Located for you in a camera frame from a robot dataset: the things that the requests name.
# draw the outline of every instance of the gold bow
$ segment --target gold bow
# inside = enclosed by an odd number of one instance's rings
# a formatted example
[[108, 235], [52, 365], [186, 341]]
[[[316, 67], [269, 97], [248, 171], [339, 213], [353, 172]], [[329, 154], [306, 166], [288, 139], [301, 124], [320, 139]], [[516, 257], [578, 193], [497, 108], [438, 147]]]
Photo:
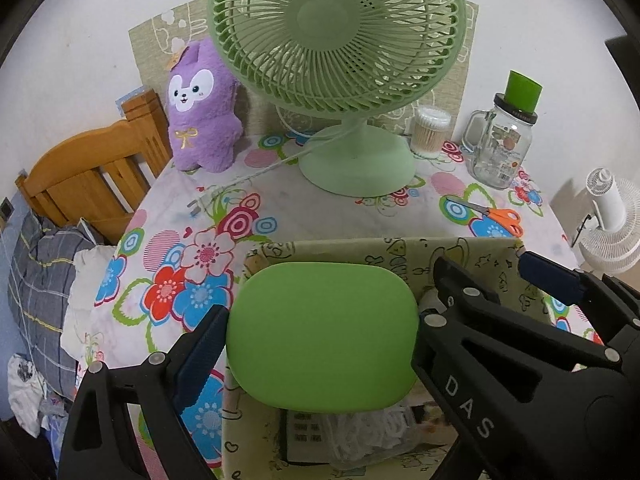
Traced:
[[188, 130], [178, 130], [175, 133], [175, 136], [178, 139], [182, 139], [182, 146], [180, 149], [184, 148], [192, 148], [193, 145], [189, 142], [189, 137], [196, 137], [198, 135], [198, 131], [195, 128], [189, 128]]

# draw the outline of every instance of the scissors blade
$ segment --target scissors blade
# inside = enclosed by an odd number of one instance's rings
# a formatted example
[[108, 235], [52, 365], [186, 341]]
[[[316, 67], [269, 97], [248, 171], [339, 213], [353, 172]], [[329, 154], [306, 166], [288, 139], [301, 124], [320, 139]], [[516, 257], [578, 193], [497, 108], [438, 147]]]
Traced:
[[474, 211], [478, 211], [479, 213], [482, 213], [483, 215], [489, 214], [489, 208], [488, 207], [483, 207], [483, 206], [478, 205], [478, 204], [473, 204], [471, 202], [467, 202], [466, 200], [462, 200], [461, 198], [459, 198], [457, 196], [447, 195], [446, 199], [449, 200], [450, 202], [455, 202], [456, 204], [460, 204], [460, 205], [463, 205], [464, 207], [468, 207], [469, 209], [473, 209]]

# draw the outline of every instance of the orange scissors handle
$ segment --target orange scissors handle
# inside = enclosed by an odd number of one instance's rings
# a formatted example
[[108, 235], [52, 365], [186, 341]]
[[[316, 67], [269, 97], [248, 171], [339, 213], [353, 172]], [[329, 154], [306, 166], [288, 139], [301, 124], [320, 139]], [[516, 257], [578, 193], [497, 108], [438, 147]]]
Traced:
[[492, 209], [487, 210], [487, 216], [494, 222], [507, 229], [511, 235], [520, 238], [524, 234], [524, 229], [520, 226], [520, 215], [513, 209]]

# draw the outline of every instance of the wall socket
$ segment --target wall socket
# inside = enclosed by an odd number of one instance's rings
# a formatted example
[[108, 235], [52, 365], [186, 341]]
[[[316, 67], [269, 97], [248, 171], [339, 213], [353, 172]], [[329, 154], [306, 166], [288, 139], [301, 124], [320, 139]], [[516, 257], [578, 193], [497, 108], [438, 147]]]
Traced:
[[9, 202], [8, 198], [2, 200], [2, 204], [0, 204], [0, 231], [4, 229], [9, 217], [14, 212], [14, 206]]

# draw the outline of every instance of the black lid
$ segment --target black lid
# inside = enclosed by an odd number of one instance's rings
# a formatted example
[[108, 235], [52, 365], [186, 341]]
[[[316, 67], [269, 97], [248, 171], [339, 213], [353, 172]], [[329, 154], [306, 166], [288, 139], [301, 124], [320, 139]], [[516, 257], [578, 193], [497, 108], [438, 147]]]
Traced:
[[520, 110], [515, 106], [509, 104], [504, 100], [504, 94], [496, 94], [494, 97], [494, 104], [504, 110], [509, 115], [514, 116], [516, 119], [519, 119], [525, 123], [536, 124], [538, 122], [538, 114], [535, 112], [526, 112], [524, 110]]

